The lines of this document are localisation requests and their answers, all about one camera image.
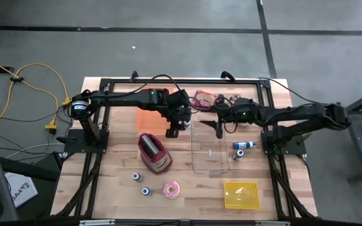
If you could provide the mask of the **silver metal bracket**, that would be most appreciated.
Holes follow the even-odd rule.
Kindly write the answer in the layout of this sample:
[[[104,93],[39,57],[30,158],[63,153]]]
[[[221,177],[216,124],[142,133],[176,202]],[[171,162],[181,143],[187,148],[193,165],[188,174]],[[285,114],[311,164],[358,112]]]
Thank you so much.
[[[113,219],[81,220],[79,226],[115,226]]]
[[[255,226],[291,226],[290,222],[262,220],[255,221]]]

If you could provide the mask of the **pink frosted toy donut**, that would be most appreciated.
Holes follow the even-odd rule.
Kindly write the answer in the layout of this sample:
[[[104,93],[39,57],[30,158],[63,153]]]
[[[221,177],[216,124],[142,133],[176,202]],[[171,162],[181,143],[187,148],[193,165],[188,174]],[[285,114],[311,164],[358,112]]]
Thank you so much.
[[[165,198],[173,200],[180,193],[180,186],[176,181],[168,181],[163,185],[162,193]]]

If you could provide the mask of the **yellow plastic tray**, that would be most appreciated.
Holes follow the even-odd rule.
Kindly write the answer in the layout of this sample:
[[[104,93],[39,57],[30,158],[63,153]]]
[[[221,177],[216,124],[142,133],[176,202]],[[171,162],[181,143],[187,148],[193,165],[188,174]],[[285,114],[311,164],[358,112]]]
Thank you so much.
[[[226,181],[224,183],[224,205],[227,209],[259,209],[260,199],[257,183]]]

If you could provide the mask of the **clear plastic bin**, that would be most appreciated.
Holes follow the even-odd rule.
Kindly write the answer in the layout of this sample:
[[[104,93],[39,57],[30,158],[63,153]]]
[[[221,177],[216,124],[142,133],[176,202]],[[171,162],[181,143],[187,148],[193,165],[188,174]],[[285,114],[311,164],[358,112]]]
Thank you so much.
[[[200,122],[191,125],[191,157],[198,175],[220,175],[230,169],[226,137],[218,139],[213,128]]]

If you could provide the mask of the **black aluminium table frame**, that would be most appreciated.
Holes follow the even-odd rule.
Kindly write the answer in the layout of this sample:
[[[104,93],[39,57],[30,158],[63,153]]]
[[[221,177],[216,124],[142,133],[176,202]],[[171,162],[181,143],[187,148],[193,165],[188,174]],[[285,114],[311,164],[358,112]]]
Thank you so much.
[[[194,96],[196,90],[229,97],[239,94],[258,102],[256,85],[236,84],[220,78],[186,78],[176,80],[181,89]],[[134,219],[197,219],[197,220],[276,220],[277,213],[268,159],[260,144],[263,130],[256,125],[240,127],[233,134],[224,131],[228,145],[230,170],[220,175],[198,175],[192,170],[191,126],[181,131],[178,138],[156,135],[169,149],[173,163],[166,173],[155,175],[143,164],[137,147],[139,135],[135,128],[135,107],[110,109],[109,139],[102,154],[92,218]],[[233,161],[232,143],[256,141],[257,147],[249,149],[239,161]],[[57,185],[51,214],[61,211],[80,185],[84,153],[75,153],[65,160]],[[317,215],[308,172],[302,160],[287,156],[287,173],[292,190],[310,213]],[[139,172],[142,182],[131,179]],[[180,194],[173,200],[163,196],[162,186],[168,181],[180,185]],[[224,205],[224,182],[256,182],[260,199],[257,210],[227,209]],[[141,189],[148,187],[152,195],[143,196]]]

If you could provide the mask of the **black desk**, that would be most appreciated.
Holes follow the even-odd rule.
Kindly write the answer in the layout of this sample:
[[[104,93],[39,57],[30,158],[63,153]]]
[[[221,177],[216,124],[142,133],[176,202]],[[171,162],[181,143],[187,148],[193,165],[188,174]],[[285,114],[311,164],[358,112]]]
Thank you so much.
[[[3,207],[0,222],[19,220],[19,215],[5,177],[6,172],[47,181],[57,181],[58,179],[58,173],[56,171],[0,157],[0,202]]]

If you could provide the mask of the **shiny metal box grater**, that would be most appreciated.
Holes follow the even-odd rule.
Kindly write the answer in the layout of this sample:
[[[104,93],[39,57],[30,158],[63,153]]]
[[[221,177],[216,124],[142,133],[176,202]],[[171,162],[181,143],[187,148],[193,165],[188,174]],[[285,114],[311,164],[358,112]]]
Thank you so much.
[[[152,173],[160,175],[170,169],[172,157],[157,137],[148,133],[141,134],[138,147],[143,163]]]

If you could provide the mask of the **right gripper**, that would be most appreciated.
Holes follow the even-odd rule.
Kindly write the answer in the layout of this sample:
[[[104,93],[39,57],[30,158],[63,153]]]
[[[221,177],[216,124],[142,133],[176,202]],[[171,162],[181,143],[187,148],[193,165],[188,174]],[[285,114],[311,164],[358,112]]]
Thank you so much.
[[[217,122],[216,121],[200,121],[200,123],[214,128],[215,132],[216,132],[216,137],[218,139],[222,139],[223,138],[223,125],[225,123],[235,124],[235,129],[234,129],[234,132],[235,132],[239,119],[237,117],[235,106],[226,97],[218,97],[215,99],[215,110],[217,113]]]

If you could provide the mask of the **white printed cardboard box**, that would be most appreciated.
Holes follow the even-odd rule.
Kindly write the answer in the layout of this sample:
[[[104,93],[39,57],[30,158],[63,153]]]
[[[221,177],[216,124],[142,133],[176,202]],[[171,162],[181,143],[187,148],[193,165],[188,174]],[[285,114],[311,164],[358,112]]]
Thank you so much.
[[[16,173],[5,173],[5,177],[16,208],[37,196],[38,191],[30,177]]]

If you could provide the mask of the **red snack packet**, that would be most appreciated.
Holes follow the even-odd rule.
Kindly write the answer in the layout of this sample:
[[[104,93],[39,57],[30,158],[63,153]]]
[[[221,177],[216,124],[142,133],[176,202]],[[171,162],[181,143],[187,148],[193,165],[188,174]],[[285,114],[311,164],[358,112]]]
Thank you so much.
[[[191,103],[194,107],[211,107],[216,99],[216,94],[208,93],[203,90],[196,90]]]

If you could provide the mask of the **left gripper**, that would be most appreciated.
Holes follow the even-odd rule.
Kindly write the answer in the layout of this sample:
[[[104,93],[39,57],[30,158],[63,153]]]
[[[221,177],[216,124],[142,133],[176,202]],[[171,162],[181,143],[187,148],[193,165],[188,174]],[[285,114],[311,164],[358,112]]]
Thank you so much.
[[[187,121],[189,126],[192,118],[189,96],[185,90],[179,90],[170,94],[167,98],[170,112],[170,127],[166,130],[166,138],[178,138],[179,122]]]

